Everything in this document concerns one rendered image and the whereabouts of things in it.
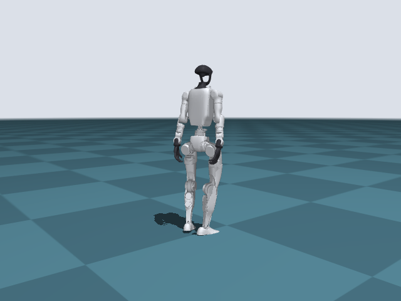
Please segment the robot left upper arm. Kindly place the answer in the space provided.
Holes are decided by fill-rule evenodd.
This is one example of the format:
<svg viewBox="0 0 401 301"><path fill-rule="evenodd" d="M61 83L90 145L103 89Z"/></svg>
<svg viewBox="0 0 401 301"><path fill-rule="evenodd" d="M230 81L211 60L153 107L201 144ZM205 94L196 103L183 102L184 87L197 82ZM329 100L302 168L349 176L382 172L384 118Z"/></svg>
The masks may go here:
<svg viewBox="0 0 401 301"><path fill-rule="evenodd" d="M186 124L188 122L188 95L190 91L184 92L182 95L182 105L180 108L179 122Z"/></svg>

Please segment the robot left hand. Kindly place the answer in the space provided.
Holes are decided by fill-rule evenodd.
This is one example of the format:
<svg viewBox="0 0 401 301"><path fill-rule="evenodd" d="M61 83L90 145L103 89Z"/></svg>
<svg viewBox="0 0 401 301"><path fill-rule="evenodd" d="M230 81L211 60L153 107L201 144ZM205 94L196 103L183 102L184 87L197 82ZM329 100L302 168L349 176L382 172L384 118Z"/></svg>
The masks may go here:
<svg viewBox="0 0 401 301"><path fill-rule="evenodd" d="M178 138L175 138L174 139L174 157L175 157L175 159L177 160L177 161L179 161L179 162L183 162L183 161L181 161L180 159L179 159L179 156L180 156L180 158L182 158L182 156L181 156L181 154L180 154L180 152L179 152L179 146L180 146L180 144L179 144L179 140L178 140Z"/></svg>

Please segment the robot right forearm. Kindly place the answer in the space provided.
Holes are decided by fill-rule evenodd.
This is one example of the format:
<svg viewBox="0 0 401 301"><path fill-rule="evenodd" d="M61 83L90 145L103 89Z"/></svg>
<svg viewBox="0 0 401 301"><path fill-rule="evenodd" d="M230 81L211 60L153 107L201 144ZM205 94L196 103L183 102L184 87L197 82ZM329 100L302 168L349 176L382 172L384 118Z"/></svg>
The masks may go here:
<svg viewBox="0 0 401 301"><path fill-rule="evenodd" d="M225 120L225 119L224 119L224 116L221 115L221 116L220 116L219 123L215 124L215 128L216 128L216 141L217 141L217 139L221 139L221 146L224 145L224 141L223 141L223 138L224 138L224 130L223 130L223 128L224 128L224 120Z"/></svg>

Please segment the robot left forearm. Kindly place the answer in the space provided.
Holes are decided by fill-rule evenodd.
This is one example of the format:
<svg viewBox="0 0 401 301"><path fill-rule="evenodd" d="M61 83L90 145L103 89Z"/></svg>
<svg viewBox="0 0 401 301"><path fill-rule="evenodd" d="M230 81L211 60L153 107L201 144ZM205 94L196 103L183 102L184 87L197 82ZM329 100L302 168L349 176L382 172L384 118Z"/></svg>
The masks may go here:
<svg viewBox="0 0 401 301"><path fill-rule="evenodd" d="M180 123L179 119L178 119L178 121L177 121L177 129L176 129L176 132L175 132L175 138L178 138L179 144L182 142L181 139L182 139L182 136L183 136L184 128L185 128L185 125Z"/></svg>

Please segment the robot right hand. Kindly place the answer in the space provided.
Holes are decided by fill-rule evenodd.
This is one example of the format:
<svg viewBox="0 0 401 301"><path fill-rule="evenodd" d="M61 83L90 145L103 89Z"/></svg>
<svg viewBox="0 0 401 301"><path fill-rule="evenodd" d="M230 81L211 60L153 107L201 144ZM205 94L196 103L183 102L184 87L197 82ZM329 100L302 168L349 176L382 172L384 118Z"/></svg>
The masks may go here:
<svg viewBox="0 0 401 301"><path fill-rule="evenodd" d="M223 146L221 146L221 139L217 139L215 146L217 149L215 151L215 155L214 155L213 159L209 160L209 161L211 161L211 162L209 162L209 164L216 164L216 162L220 156L221 149L223 148Z"/></svg>

